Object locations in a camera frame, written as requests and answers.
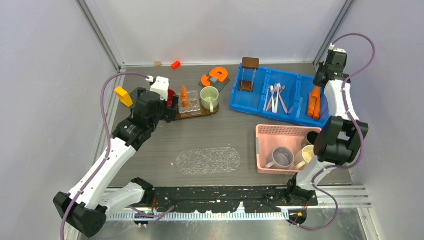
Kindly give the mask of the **light green mug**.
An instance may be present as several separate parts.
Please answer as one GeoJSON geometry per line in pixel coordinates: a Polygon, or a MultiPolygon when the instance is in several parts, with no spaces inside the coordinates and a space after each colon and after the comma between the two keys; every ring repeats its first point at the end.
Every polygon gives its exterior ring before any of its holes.
{"type": "Polygon", "coordinates": [[[201,106],[211,114],[214,114],[219,105],[219,96],[220,93],[217,88],[212,86],[204,87],[200,92],[201,106]]]}

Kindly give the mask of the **white toothbrush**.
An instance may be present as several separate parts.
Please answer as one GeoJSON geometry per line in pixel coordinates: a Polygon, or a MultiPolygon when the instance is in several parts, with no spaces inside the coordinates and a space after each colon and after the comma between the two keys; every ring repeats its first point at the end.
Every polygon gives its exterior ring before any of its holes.
{"type": "Polygon", "coordinates": [[[271,111],[273,113],[277,113],[278,112],[278,100],[279,100],[279,95],[280,95],[280,88],[281,88],[281,84],[277,83],[274,87],[273,87],[273,92],[272,92],[272,96],[271,96],[271,111]]]}

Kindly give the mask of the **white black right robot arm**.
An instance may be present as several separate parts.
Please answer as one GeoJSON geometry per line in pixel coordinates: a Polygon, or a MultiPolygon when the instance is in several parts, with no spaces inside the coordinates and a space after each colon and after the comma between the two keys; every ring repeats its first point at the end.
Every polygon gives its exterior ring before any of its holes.
{"type": "Polygon", "coordinates": [[[360,152],[369,131],[355,113],[351,99],[351,80],[344,73],[347,53],[331,47],[319,64],[314,85],[327,99],[330,117],[314,141],[314,157],[287,183],[286,202],[304,205],[316,195],[317,184],[333,169],[351,164],[360,152]]]}

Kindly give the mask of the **lilac translucent mug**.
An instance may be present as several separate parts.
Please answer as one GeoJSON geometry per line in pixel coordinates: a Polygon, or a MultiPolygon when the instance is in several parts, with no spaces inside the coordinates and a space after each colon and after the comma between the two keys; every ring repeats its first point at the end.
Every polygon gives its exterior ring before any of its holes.
{"type": "Polygon", "coordinates": [[[294,164],[295,156],[287,147],[277,147],[267,157],[265,168],[276,168],[288,170],[294,164]]]}

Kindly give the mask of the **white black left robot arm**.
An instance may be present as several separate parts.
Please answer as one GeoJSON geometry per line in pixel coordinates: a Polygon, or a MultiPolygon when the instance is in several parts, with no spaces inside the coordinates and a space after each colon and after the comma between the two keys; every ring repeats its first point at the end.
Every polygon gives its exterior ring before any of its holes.
{"type": "Polygon", "coordinates": [[[135,178],[125,187],[104,194],[124,164],[151,138],[159,121],[170,123],[177,118],[179,96],[169,95],[169,79],[139,72],[134,75],[144,77],[150,89],[138,87],[133,92],[135,99],[130,116],[120,122],[114,131],[109,130],[104,103],[100,104],[107,148],[78,184],[67,193],[58,192],[53,199],[62,218],[62,240],[65,239],[66,225],[91,238],[110,216],[134,204],[148,207],[153,202],[153,186],[141,178],[135,178]]]}

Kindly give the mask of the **clear glass toothbrush holder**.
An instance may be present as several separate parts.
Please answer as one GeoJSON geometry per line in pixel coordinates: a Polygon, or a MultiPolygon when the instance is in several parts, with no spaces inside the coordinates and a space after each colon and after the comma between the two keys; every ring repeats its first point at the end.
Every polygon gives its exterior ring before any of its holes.
{"type": "Polygon", "coordinates": [[[189,102],[189,106],[183,107],[181,97],[179,97],[179,102],[178,102],[179,113],[184,114],[187,112],[199,111],[201,109],[201,101],[200,101],[198,90],[188,91],[188,102],[189,102]]]}

